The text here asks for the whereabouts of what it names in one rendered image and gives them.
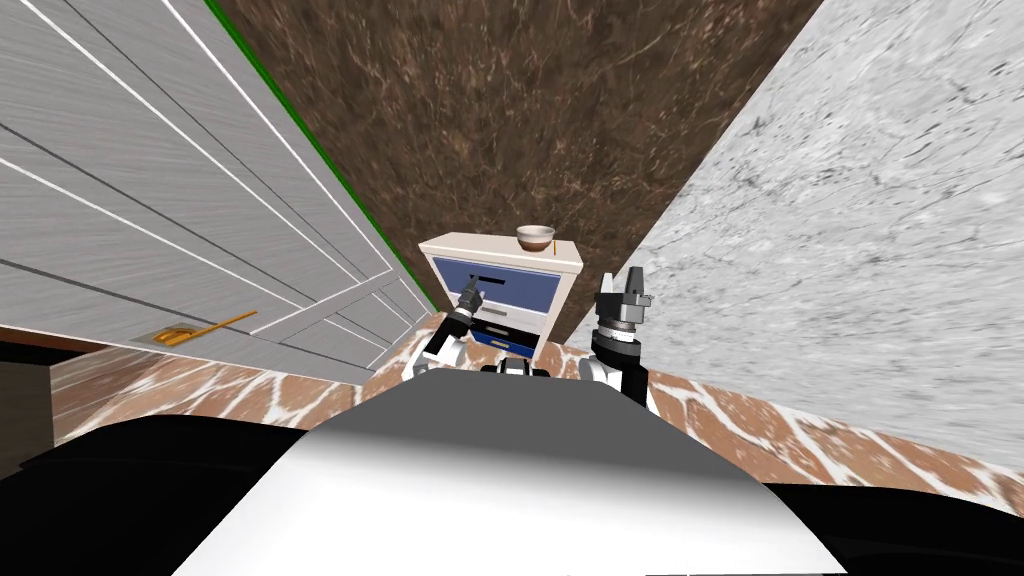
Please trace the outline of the dark blue drawer front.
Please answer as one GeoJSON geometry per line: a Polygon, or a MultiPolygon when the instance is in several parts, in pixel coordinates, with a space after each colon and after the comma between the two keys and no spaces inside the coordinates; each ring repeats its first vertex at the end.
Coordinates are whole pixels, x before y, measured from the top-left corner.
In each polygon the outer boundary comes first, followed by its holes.
{"type": "Polygon", "coordinates": [[[539,342],[537,334],[474,318],[470,326],[473,339],[483,345],[532,359],[539,342]]]}

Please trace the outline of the grey panelled door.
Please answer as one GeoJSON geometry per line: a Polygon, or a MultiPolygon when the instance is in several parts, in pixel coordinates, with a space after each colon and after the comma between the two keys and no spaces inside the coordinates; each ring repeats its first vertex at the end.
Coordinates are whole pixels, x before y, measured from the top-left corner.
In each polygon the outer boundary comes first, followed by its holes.
{"type": "Polygon", "coordinates": [[[205,0],[0,0],[0,326],[360,384],[429,312],[205,0]]]}

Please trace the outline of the white bedside cabinet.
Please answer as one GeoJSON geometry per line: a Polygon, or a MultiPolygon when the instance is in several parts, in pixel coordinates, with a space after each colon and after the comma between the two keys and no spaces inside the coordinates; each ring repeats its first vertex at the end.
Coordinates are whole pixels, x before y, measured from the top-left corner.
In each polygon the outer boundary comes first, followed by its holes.
{"type": "Polygon", "coordinates": [[[420,243],[419,248],[454,304],[457,303],[460,292],[454,293],[449,290],[433,263],[433,257],[558,274],[560,282],[549,313],[517,308],[483,299],[482,305],[473,317],[537,334],[538,348],[532,358],[536,360],[541,356],[562,305],[583,270],[583,261],[573,242],[555,241],[557,255],[552,255],[552,244],[543,252],[527,252],[519,246],[514,236],[451,232],[420,243]]]}

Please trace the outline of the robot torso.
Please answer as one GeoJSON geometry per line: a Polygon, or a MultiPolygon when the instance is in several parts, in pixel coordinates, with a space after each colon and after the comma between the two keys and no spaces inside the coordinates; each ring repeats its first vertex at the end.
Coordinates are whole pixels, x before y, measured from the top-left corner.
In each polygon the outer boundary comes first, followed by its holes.
{"type": "Polygon", "coordinates": [[[307,431],[173,576],[841,571],[760,482],[608,385],[434,369],[307,431]]]}

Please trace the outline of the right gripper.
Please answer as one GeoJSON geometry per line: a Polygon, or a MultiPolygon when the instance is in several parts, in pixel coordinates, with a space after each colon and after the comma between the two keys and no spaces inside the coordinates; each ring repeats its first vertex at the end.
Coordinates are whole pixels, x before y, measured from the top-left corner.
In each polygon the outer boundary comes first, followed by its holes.
{"type": "Polygon", "coordinates": [[[625,292],[614,292],[614,277],[611,273],[602,275],[600,291],[595,294],[595,312],[599,324],[637,325],[644,322],[645,311],[652,304],[653,297],[644,295],[642,268],[629,269],[625,292]]]}

